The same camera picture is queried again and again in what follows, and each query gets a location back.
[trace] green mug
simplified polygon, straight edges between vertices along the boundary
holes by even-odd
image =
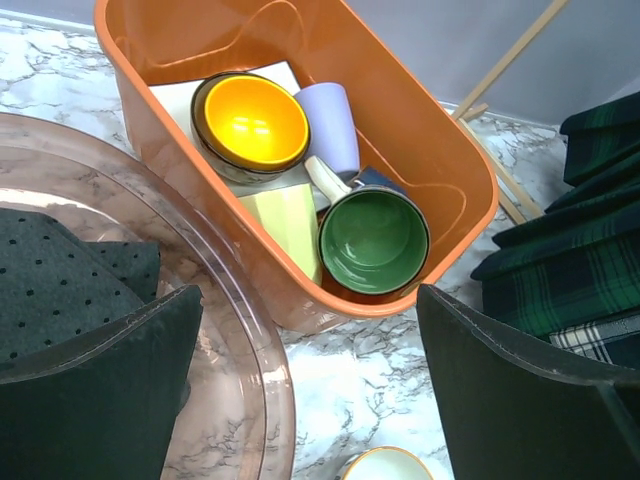
[[[318,157],[305,161],[331,202],[318,231],[320,260],[342,286],[381,295],[406,287],[422,270],[429,229],[420,209],[382,185],[347,186]]]

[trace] plaid cloth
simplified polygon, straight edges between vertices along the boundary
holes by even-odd
[[[607,322],[589,322],[549,335],[552,345],[577,355],[640,368],[640,312]]]
[[[537,337],[640,306],[640,186],[502,232],[471,274],[484,313]]]
[[[560,133],[569,137],[564,181],[578,186],[640,151],[640,92],[572,115]]]
[[[638,183],[640,183],[640,152],[624,158],[573,190],[565,193],[549,205],[545,212],[553,213],[590,198],[624,190]]]

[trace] marble countertop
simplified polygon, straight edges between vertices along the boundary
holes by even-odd
[[[75,127],[131,155],[114,72],[95,38],[0,18],[0,111]],[[566,190],[564,145],[551,128],[483,117],[472,127],[545,207]],[[438,285],[479,307],[471,270],[495,250],[494,221]],[[452,479],[415,309],[304,336],[282,332],[297,407],[294,478],[329,480],[354,453],[396,445],[418,455],[436,480]]]

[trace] orange bin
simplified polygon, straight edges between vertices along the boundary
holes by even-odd
[[[409,308],[417,283],[435,282],[493,218],[497,186],[484,153],[341,0],[97,0],[95,27],[135,151],[227,239],[285,328],[314,333]],[[347,89],[362,165],[404,187],[422,209],[432,244],[411,288],[364,296],[330,280],[314,284],[149,90],[282,60],[302,87],[332,81]]]

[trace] white mug handle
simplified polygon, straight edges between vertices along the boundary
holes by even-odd
[[[307,158],[304,168],[307,169],[313,184],[329,199],[331,205],[335,205],[345,195],[351,193],[352,189],[317,156]]]

